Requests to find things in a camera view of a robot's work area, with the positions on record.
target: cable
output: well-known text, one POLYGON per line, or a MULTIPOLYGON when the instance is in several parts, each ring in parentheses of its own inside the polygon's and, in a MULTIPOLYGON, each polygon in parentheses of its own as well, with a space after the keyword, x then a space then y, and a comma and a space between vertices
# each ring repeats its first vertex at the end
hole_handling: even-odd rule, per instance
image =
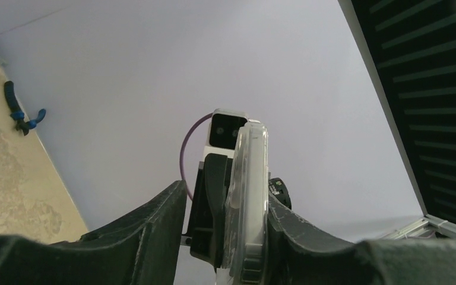
MULTIPOLYGON (((212 113, 207 114, 207 115, 203 116, 200 120, 198 120, 196 123, 194 123, 191 126, 191 129, 189 129, 188 133, 184 137, 184 140, 182 141, 181 151, 179 153, 179 171, 181 173, 181 179, 184 180, 185 183, 186 183, 186 176, 184 175, 184 151, 186 150, 186 144, 188 143, 189 137, 191 137, 191 134, 193 134, 193 132, 197 129, 197 127, 200 126, 203 122, 212 118, 212 115, 213 115, 212 113)), ((186 183, 186 191, 188 193, 189 199, 193 200, 193 194, 191 194, 187 183, 186 183)))

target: small object on table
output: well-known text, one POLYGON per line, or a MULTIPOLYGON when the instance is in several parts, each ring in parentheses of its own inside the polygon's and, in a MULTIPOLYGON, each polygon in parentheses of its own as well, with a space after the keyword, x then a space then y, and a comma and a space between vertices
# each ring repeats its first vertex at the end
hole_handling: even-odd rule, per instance
POLYGON ((29 134, 29 130, 34 129, 37 124, 39 124, 46 115, 46 110, 41 109, 37 114, 37 118, 26 122, 25 113, 22 111, 20 104, 18 104, 18 100, 15 96, 15 89, 13 81, 6 81, 4 83, 4 96, 6 98, 6 102, 8 103, 8 107, 11 110, 10 116, 17 122, 15 129, 17 131, 23 131, 24 135, 29 134))

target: beige tabletop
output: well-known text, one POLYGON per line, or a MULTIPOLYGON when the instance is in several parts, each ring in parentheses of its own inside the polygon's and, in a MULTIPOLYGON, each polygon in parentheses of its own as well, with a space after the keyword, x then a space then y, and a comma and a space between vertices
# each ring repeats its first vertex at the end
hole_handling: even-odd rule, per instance
POLYGON ((86 226, 35 130, 24 137, 14 129, 5 81, 0 67, 0 234, 77 240, 86 226))

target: purple cable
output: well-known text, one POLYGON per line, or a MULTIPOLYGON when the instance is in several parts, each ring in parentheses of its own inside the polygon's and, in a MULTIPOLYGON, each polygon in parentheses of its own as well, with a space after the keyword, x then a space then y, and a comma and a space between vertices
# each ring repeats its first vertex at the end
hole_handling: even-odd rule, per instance
MULTIPOLYGON (((184 175, 184 151, 186 150, 186 144, 188 143, 189 137, 191 137, 191 134, 197 129, 200 124, 203 122, 209 120, 212 117, 212 113, 207 114, 203 116, 200 120, 198 120, 196 123, 194 123, 191 126, 191 129, 189 129, 188 133, 184 137, 184 140, 182 141, 182 146, 181 146, 181 151, 179 153, 179 170, 181 172, 181 179, 186 182, 186 176, 184 175)), ((188 197, 190 200, 193 200, 193 195, 189 191, 188 184, 186 183, 186 191, 188 193, 188 197)))

